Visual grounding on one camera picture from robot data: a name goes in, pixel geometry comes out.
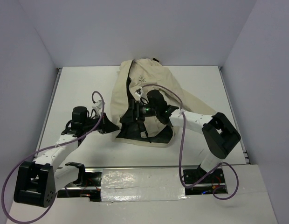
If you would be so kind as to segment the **cream jacket with black zipper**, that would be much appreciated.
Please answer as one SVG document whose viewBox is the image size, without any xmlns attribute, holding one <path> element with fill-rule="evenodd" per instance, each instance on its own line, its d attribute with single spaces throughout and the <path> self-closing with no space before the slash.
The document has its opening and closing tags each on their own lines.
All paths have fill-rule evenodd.
<svg viewBox="0 0 289 224">
<path fill-rule="evenodd" d="M 120 123 L 120 119 L 128 110 L 129 102 L 137 99 L 134 92 L 141 87 L 144 94 L 151 90 L 159 90 L 168 104 L 183 105 L 186 111 L 204 115 L 216 113 L 202 100 L 184 90 L 170 70 L 160 63 L 152 59 L 124 61 L 119 67 L 110 102 L 111 121 L 120 127 L 120 131 L 112 134 L 114 142 L 166 147 L 179 132 L 177 127 L 166 126 L 156 117 L 148 117 L 142 124 Z"/>
</svg>

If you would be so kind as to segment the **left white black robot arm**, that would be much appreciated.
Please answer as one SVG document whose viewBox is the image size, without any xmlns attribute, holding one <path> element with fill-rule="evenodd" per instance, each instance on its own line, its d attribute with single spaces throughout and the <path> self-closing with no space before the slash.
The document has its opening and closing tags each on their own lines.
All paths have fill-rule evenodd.
<svg viewBox="0 0 289 224">
<path fill-rule="evenodd" d="M 65 159 L 78 149 L 86 133 L 98 131 L 106 134 L 119 130 L 105 113 L 90 117 L 84 106 L 75 107 L 71 116 L 52 149 L 40 153 L 32 162 L 25 161 L 19 166 L 15 202 L 47 208 L 52 205 L 56 193 L 68 183 L 83 185 L 87 180 L 85 166 L 77 162 L 65 163 Z"/>
</svg>

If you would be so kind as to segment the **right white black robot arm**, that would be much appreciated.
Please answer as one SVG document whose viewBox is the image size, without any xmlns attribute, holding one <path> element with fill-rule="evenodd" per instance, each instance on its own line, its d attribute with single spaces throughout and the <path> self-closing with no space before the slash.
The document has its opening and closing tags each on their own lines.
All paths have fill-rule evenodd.
<svg viewBox="0 0 289 224">
<path fill-rule="evenodd" d="M 209 182 L 214 177 L 214 167 L 218 166 L 234 147 L 240 142 L 241 136 L 221 112 L 215 115 L 204 115 L 184 111 L 181 107 L 168 104 L 158 90 L 147 93 L 148 103 L 131 100 L 128 110 L 121 117 L 122 125 L 144 123 L 145 118 L 155 117 L 166 126 L 182 127 L 182 135 L 186 129 L 204 136 L 209 153 L 199 165 L 198 177 L 202 182 Z"/>
</svg>

